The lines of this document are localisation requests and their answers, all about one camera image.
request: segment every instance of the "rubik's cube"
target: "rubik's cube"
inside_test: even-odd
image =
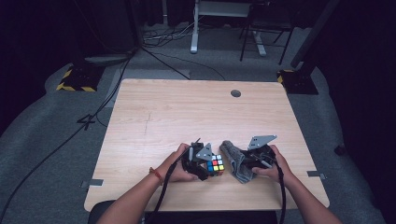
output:
[[[211,176],[222,175],[224,172],[224,164],[221,155],[212,155],[212,161],[206,162],[206,169]]]

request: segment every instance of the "yellow and black striped tape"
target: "yellow and black striped tape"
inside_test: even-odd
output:
[[[56,90],[60,91],[97,91],[97,83],[87,84],[87,83],[78,83],[78,84],[70,84],[76,81],[71,81],[73,79],[73,66],[70,66],[67,72],[64,74],[61,82],[57,86]]]
[[[284,73],[293,73],[293,72],[294,72],[293,70],[288,70],[288,69],[277,71],[276,72],[277,82],[279,82],[280,84],[283,84],[282,74],[284,74]]]

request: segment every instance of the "hand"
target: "hand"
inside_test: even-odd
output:
[[[283,179],[285,181],[285,186],[287,186],[287,183],[289,183],[293,178],[295,178],[295,175],[291,172],[291,169],[289,168],[289,165],[286,162],[286,159],[280,154],[277,147],[270,146],[270,148],[274,151],[274,153],[276,155],[276,161],[279,164],[280,168],[282,168],[282,172],[284,174]],[[268,168],[268,169],[253,167],[251,169],[251,171],[258,175],[267,175],[268,177],[270,177],[271,179],[273,179],[279,183],[279,174],[277,172],[275,165],[272,168]]]
[[[162,178],[165,178],[166,172],[168,171],[169,167],[177,158],[183,154],[184,151],[187,150],[189,145],[187,144],[180,144],[176,152],[172,152],[171,155],[166,158],[165,161],[157,168],[158,173],[160,173]],[[177,181],[192,181],[198,179],[197,175],[189,174],[183,170],[181,165],[181,161],[177,162],[177,166],[172,173],[171,177],[169,178],[169,182],[177,182]]]

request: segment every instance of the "forearm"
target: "forearm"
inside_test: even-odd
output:
[[[157,176],[147,175],[111,204],[98,223],[138,223],[149,199],[159,186]]]
[[[292,177],[286,184],[293,200],[296,202],[305,224],[341,223],[297,178]]]

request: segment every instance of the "metal bracket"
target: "metal bracket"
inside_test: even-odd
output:
[[[263,147],[276,138],[276,135],[254,136],[251,138],[247,150]]]
[[[195,156],[204,161],[212,161],[212,145],[206,144]]]
[[[82,189],[88,189],[90,186],[102,186],[103,181],[103,179],[92,179],[90,181],[83,180],[80,187]]]
[[[321,174],[319,171],[307,171],[306,173],[308,174],[309,177],[318,176],[320,177],[320,179],[327,179],[327,176]]]

